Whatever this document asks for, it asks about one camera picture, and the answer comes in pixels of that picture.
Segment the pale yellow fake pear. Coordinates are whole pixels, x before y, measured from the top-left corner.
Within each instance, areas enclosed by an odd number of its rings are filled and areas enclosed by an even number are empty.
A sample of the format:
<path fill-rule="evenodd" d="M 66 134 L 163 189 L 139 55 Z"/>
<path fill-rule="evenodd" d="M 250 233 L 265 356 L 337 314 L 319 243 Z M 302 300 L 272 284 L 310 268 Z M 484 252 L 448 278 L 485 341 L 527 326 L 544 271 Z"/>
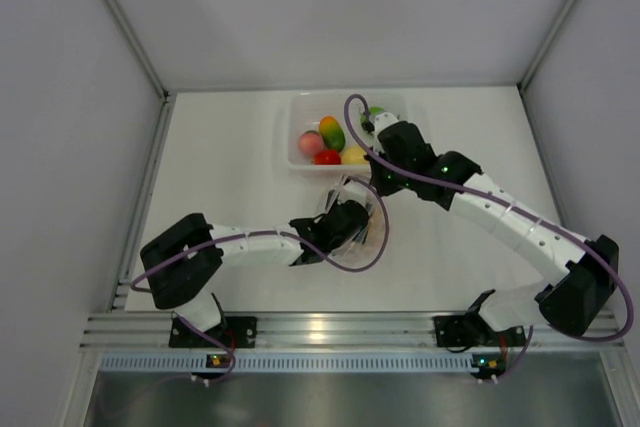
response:
<path fill-rule="evenodd" d="M 349 146 L 341 153 L 342 165 L 366 165 L 367 163 L 367 153 L 359 145 Z"/>

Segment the red fake apple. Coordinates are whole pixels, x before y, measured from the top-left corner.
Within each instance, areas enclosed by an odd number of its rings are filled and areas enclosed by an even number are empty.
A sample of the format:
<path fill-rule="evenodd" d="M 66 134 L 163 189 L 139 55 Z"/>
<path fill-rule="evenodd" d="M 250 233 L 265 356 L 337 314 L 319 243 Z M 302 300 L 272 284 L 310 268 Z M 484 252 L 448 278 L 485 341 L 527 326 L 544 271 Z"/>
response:
<path fill-rule="evenodd" d="M 326 149 L 317 153 L 312 160 L 314 165 L 327 166 L 327 165 L 341 165 L 342 159 L 338 151 L 333 149 Z"/>

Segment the clear zip top bag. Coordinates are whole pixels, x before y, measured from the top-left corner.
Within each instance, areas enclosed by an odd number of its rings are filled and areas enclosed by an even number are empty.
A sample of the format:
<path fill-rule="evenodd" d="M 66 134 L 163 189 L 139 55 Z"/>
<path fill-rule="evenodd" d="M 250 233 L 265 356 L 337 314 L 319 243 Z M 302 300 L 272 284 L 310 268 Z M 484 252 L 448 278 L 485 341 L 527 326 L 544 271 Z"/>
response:
<path fill-rule="evenodd" d="M 387 207 L 369 179 L 345 175 L 321 197 L 314 219 L 320 231 L 317 247 L 343 272 L 371 269 L 386 251 L 390 238 Z"/>

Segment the green fake avocado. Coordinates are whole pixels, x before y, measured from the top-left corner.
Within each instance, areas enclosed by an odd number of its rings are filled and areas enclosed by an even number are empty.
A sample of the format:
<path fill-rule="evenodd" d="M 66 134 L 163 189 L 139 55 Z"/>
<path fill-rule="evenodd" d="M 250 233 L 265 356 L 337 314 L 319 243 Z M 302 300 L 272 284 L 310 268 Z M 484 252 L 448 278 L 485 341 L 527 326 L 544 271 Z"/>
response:
<path fill-rule="evenodd" d="M 346 145 L 346 137 L 339 122 L 333 116 L 321 119 L 318 132 L 327 149 L 342 152 Z"/>

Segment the pink fake peach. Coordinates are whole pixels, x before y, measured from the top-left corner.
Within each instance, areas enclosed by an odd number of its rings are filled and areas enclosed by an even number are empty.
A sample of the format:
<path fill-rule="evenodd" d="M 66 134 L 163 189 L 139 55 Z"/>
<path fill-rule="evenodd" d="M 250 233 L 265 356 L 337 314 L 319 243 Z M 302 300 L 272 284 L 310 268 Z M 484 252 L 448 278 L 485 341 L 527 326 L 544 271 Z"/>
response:
<path fill-rule="evenodd" d="M 325 143 L 319 132 L 309 130 L 301 134 L 297 140 L 299 152 L 305 157 L 314 157 L 325 149 Z"/>

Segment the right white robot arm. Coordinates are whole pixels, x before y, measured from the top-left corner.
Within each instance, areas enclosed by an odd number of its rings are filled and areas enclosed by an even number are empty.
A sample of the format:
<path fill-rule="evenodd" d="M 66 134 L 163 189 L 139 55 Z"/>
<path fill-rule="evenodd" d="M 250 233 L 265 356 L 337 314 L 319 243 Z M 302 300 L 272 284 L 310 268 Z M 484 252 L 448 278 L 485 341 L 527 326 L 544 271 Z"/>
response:
<path fill-rule="evenodd" d="M 500 189 L 481 167 L 464 155 L 434 153 L 413 123 L 382 113 L 363 125 L 374 137 L 374 186 L 382 196 L 408 189 L 425 201 L 474 223 L 533 266 L 542 279 L 511 290 L 490 289 L 468 308 L 468 335 L 491 343 L 503 331 L 547 323 L 559 332 L 583 335 L 616 289 L 606 261 L 618 268 L 619 246 L 606 235 L 592 240 L 566 239 L 566 230 L 545 228 L 537 214 Z"/>

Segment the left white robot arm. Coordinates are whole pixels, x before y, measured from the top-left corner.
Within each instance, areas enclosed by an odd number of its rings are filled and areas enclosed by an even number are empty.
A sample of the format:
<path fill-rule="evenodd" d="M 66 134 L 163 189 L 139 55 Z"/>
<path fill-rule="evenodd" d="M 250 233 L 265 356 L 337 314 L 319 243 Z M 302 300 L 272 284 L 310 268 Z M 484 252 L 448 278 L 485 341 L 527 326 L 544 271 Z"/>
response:
<path fill-rule="evenodd" d="M 192 213 L 141 249 L 144 273 L 134 289 L 146 281 L 158 310 L 175 312 L 202 345 L 215 346 L 225 337 L 226 320 L 207 284 L 219 268 L 320 263 L 360 239 L 372 212 L 366 200 L 338 200 L 314 217 L 254 231 L 216 227 Z"/>

